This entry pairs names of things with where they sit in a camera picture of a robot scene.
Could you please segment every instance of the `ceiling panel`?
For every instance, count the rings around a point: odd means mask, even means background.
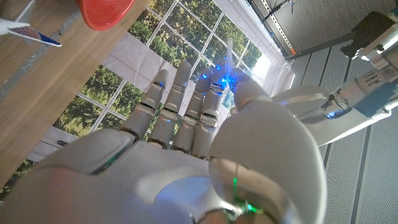
[[[261,1],[249,2],[263,7]],[[267,2],[275,5],[275,0]],[[349,34],[371,11],[388,13],[395,6],[395,0],[294,0],[293,14],[286,4],[274,15],[296,52],[302,52]]]

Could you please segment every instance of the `red plastic object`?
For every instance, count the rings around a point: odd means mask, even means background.
[[[135,0],[75,0],[86,24],[93,30],[106,30],[117,24]]]

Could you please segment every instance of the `perforated panel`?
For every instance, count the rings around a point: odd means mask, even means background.
[[[312,53],[302,85],[319,85],[329,48]]]
[[[366,129],[331,144],[326,165],[328,200],[324,223],[349,223],[353,211]]]
[[[351,65],[349,66],[347,81],[359,75],[364,75],[373,69],[374,67],[370,62],[362,60],[360,58],[355,58],[351,61]]]
[[[356,223],[398,223],[398,108],[372,125]]]
[[[328,149],[328,145],[324,145],[319,147],[319,152],[321,153],[322,156],[322,160],[325,160],[325,154],[326,154],[326,150]]]
[[[329,93],[337,89],[344,81],[347,71],[348,58],[344,56],[340,48],[348,42],[334,45],[330,50],[328,63],[323,74],[321,86]]]
[[[308,60],[310,59],[310,55],[306,55],[303,57],[299,57],[293,64],[293,72],[296,75],[296,78],[293,81],[292,88],[300,86],[301,80],[303,79],[305,67],[307,67]]]

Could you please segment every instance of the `glass pane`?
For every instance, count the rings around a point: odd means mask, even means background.
[[[243,32],[233,24],[226,15],[223,16],[220,24],[218,24],[216,34],[226,43],[228,42],[229,37],[232,38],[233,50],[239,56],[242,55],[246,44],[249,41],[248,37],[246,37],[246,35],[244,35]]]
[[[205,50],[205,56],[213,63],[219,59],[226,57],[227,48],[215,36],[213,36]],[[232,55],[234,66],[238,64],[238,59]]]
[[[250,42],[242,60],[253,74],[257,75],[261,80],[265,80],[271,62],[252,42]]]
[[[198,52],[193,50],[166,25],[160,28],[149,48],[164,60],[171,63],[175,68],[183,61],[187,61],[193,65],[198,58]]]
[[[86,82],[86,85],[80,90],[80,93],[98,103],[107,105],[122,80],[117,74],[100,65],[93,76]]]
[[[204,57],[202,57],[189,79],[191,79],[194,83],[196,83],[198,79],[202,76],[201,70],[210,67],[211,63],[207,61]]]
[[[120,126],[122,126],[123,121],[124,121],[123,119],[107,112],[97,129],[103,129],[103,128],[119,129]]]
[[[234,102],[234,94],[232,93],[231,90],[228,90],[228,92],[226,93],[226,96],[223,100],[223,105],[227,108],[227,109],[231,109],[235,107],[235,102]]]
[[[221,14],[221,9],[218,8],[213,0],[183,0],[181,2],[210,29],[214,27]]]
[[[147,9],[142,12],[135,23],[130,27],[129,33],[146,44],[155,31],[160,20]]]
[[[210,35],[210,31],[179,4],[174,7],[166,22],[198,50],[202,50]]]
[[[149,7],[163,17],[173,2],[174,0],[152,0],[149,3]]]
[[[23,177],[31,168],[36,165],[36,162],[30,161],[26,159],[19,168],[15,171],[12,177],[7,181],[2,189],[0,189],[0,201],[3,201],[4,198],[11,191],[11,188],[17,183],[17,181]]]
[[[102,108],[76,96],[53,126],[69,134],[83,137],[90,133],[91,127],[101,113]]]
[[[242,60],[250,69],[253,69],[261,55],[262,52],[250,41]]]
[[[126,82],[122,91],[111,105],[111,109],[128,117],[133,109],[141,102],[144,92],[133,84]]]

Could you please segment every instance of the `robotic forearm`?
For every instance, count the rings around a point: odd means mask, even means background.
[[[320,87],[302,86],[273,97],[301,120],[319,146],[390,116],[398,105],[397,21],[393,13],[372,12],[353,29],[354,42],[341,49],[347,57],[369,60],[373,71],[330,95]]]

